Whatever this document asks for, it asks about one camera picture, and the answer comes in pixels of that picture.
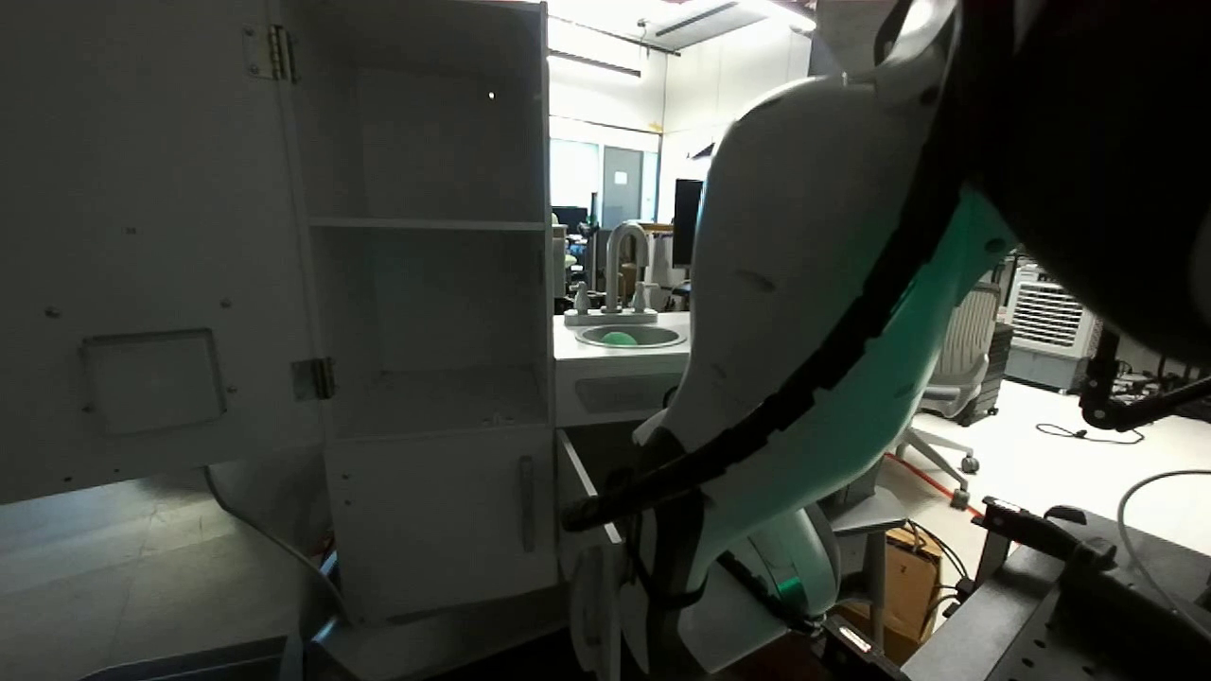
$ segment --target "shelf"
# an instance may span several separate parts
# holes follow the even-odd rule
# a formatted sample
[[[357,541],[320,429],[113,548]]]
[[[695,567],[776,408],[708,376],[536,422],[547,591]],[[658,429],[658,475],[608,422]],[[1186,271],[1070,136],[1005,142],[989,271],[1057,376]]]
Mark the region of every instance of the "shelf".
[[[359,396],[343,441],[547,422],[542,367],[388,371]]]
[[[523,231],[542,236],[546,223],[534,218],[368,218],[368,217],[313,217],[313,231]]]

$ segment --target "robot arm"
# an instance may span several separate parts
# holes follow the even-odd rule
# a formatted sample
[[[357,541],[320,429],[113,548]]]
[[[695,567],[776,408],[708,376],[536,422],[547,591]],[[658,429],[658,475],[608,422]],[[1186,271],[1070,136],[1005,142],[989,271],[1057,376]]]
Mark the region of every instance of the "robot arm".
[[[1023,19],[1024,9],[1037,5],[964,5],[949,73],[936,51],[921,51],[879,68],[873,83],[800,83],[744,115],[719,142],[700,218],[690,376],[671,408],[636,432],[652,466],[568,516],[568,524],[621,523],[633,567],[643,571],[643,587],[621,587],[621,600],[628,644],[648,668],[719,668],[768,639],[762,615],[737,625],[737,613],[733,627],[719,632],[719,610],[737,610],[724,591],[744,581],[719,562],[743,562],[802,615],[831,604],[831,560],[806,508],[869,469],[904,429],[952,304],[1013,237],[1063,260],[1057,271],[1070,271],[1075,292],[1089,285],[1120,299],[1094,275],[1101,268],[1086,252],[1099,244],[1089,218],[1063,205],[1061,176],[1039,170],[1051,160],[1039,142],[1057,142],[1051,132],[1070,132],[1075,122],[1019,99],[1039,83],[1037,99],[1063,111],[1047,68],[1086,65],[1051,49],[1063,29],[1110,22],[1104,41],[1142,15],[1163,35],[1174,25],[1186,49],[1201,35],[1177,25],[1189,19],[1181,10],[1167,19],[1163,5],[1086,0],[1057,5],[1039,29],[1019,41],[1013,10]],[[1012,68],[1013,44],[1033,68],[1024,83]],[[1202,68],[1201,83],[1211,83],[1207,51],[1186,55],[1189,73]],[[1197,313],[1169,348],[1207,358],[1207,190],[1177,185],[1181,200],[1202,213],[1167,217],[1193,244],[1169,252],[1189,260],[1181,285],[1197,280],[1197,292],[1181,292]]]

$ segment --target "white cabinet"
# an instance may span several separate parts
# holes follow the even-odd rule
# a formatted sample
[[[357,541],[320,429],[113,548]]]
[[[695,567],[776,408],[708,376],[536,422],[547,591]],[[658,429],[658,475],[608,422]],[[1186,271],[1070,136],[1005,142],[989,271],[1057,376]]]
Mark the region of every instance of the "white cabinet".
[[[7,5],[0,490],[324,450],[368,620],[557,581],[542,29]]]

